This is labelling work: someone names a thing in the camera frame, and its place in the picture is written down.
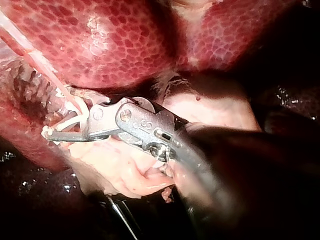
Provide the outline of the right arm instrument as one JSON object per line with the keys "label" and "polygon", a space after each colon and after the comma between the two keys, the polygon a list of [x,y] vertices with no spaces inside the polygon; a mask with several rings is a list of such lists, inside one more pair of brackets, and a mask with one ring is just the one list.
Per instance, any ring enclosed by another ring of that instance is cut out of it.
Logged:
{"label": "right arm instrument", "polygon": [[118,137],[161,162],[182,162],[193,155],[187,120],[144,97],[123,97],[109,107]]}

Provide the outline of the right arm instrument jaw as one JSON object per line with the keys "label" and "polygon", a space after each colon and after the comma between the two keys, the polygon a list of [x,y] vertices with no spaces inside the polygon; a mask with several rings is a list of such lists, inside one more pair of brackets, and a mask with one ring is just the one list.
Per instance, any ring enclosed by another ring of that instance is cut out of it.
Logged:
{"label": "right arm instrument jaw", "polygon": [[118,104],[106,104],[105,102],[94,104],[89,111],[88,136],[105,137],[118,134],[120,128],[116,124]]}
{"label": "right arm instrument jaw", "polygon": [[68,143],[86,143],[86,142],[95,142],[108,139],[109,135],[102,136],[89,136],[81,132],[61,132],[53,131],[46,132],[45,138],[52,142],[68,142]]}

